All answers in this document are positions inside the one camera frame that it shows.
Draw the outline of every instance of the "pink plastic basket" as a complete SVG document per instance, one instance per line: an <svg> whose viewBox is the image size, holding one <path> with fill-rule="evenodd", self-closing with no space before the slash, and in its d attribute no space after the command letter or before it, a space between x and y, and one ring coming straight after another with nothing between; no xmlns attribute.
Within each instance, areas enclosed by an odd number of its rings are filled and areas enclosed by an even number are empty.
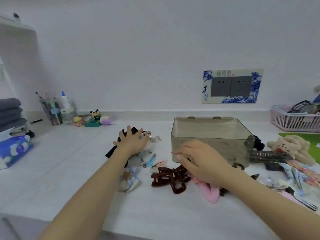
<svg viewBox="0 0 320 240"><path fill-rule="evenodd" d="M273 105L271 123L284 131L320 132L320 113L287 113L292 106Z"/></svg>

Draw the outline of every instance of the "white shelf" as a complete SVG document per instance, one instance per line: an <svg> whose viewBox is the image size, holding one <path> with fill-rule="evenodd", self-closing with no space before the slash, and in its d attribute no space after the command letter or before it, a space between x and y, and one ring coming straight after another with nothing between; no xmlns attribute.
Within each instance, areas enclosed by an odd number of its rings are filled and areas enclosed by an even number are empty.
<svg viewBox="0 0 320 240"><path fill-rule="evenodd" d="M0 33L2 32L12 32L12 31L33 31L35 32L35 29L22 24L20 22L17 22L15 20L12 20L10 18L7 18L4 15L0 14Z"/></svg>

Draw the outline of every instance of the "beige plush toy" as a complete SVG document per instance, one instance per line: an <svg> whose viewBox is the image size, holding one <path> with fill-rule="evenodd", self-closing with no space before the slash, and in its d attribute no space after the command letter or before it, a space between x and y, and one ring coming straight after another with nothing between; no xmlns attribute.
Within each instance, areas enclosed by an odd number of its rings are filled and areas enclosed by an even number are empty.
<svg viewBox="0 0 320 240"><path fill-rule="evenodd" d="M309 155L310 142L299 136L286 136L278 138L278 141L269 141L267 146L273 151L285 152L293 159L307 165L314 165L316 161Z"/></svg>

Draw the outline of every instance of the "left hand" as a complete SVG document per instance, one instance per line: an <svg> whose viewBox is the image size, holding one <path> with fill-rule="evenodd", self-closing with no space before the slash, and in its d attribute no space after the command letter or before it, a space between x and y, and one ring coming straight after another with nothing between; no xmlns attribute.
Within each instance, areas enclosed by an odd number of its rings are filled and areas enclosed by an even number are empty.
<svg viewBox="0 0 320 240"><path fill-rule="evenodd" d="M114 141L113 144L118 147L119 150L129 154L129 157L142 151L147 142L150 140L150 135L145 135L143 138L139 138L142 135L143 129L140 129L134 135L131 131L131 126L127 127L127 136L122 131L119 132L121 141Z"/></svg>

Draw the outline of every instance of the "hand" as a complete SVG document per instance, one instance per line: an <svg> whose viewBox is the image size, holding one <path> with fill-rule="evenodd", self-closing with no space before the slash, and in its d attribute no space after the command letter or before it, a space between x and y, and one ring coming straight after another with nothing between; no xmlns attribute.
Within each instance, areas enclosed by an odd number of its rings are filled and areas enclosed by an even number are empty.
<svg viewBox="0 0 320 240"><path fill-rule="evenodd" d="M132 134L131 127L127 127L127 136L122 131L119 132L121 141L114 141L113 144L119 148L122 152L128 153L131 157L143 150L147 142L150 140L150 135L145 135L143 138L139 138L142 135L143 129L140 129L134 135Z"/></svg>
<svg viewBox="0 0 320 240"><path fill-rule="evenodd" d="M196 178L228 188L238 169L233 168L215 149L198 140L188 141L172 152L178 161Z"/></svg>

